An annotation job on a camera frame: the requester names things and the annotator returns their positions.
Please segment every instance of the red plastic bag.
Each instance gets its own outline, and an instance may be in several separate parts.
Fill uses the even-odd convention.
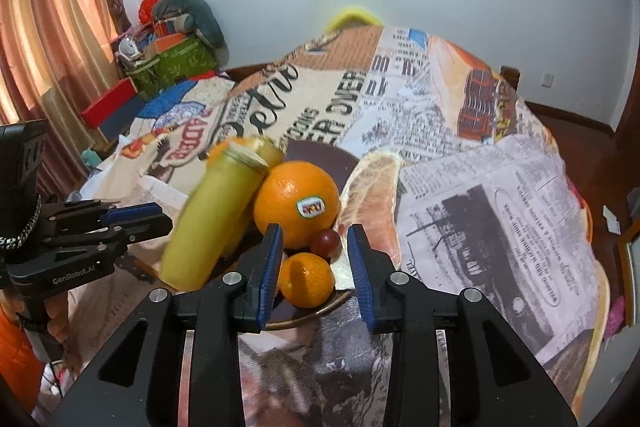
[[[138,10],[138,18],[141,24],[149,24],[151,22],[151,10],[159,0],[143,0]]]

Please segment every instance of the white wall socket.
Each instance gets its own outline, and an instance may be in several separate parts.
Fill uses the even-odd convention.
[[[543,73],[542,74],[542,82],[540,82],[540,85],[542,87],[551,87],[551,84],[554,83],[554,76],[551,73]]]

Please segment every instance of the large orange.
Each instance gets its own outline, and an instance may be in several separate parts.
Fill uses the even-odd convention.
[[[222,142],[216,143],[211,149],[207,151],[207,167],[211,165],[211,162],[215,158],[217,158],[220,153],[222,153],[224,150],[226,150],[227,147],[229,147],[229,144],[231,142],[237,143],[238,145],[246,145],[247,139],[241,136],[234,136],[233,138],[227,138]]]
[[[254,221],[262,233],[278,223],[284,247],[298,249],[308,247],[314,232],[330,229],[338,210],[340,194],[329,174],[313,163],[284,162],[258,190]]]
[[[334,291],[334,273],[327,261],[312,253],[297,253],[282,262],[278,288],[297,308],[316,308]]]

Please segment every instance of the grape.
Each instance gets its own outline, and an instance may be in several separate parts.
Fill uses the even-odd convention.
[[[309,250],[311,250],[311,253],[325,259],[334,259],[342,251],[340,235],[331,229],[319,230],[311,236]]]

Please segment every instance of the plate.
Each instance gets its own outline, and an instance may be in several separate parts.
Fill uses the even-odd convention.
[[[313,163],[327,172],[327,174],[334,179],[340,193],[342,193],[342,189],[349,179],[351,171],[353,171],[358,164],[358,159],[355,156],[332,145],[322,142],[290,140],[284,161],[294,160]],[[249,230],[238,247],[236,254],[227,259],[226,263],[218,264],[212,276],[219,277],[228,271],[230,266],[238,260],[242,252],[259,245],[261,240],[262,234],[260,234],[255,227]],[[271,313],[271,320],[264,329],[267,331],[276,331],[296,328],[312,318],[321,317],[339,308],[347,302],[351,296],[353,296],[353,290],[334,291],[327,301],[318,306],[318,308],[303,310],[296,308],[278,293],[274,302],[273,312]]]

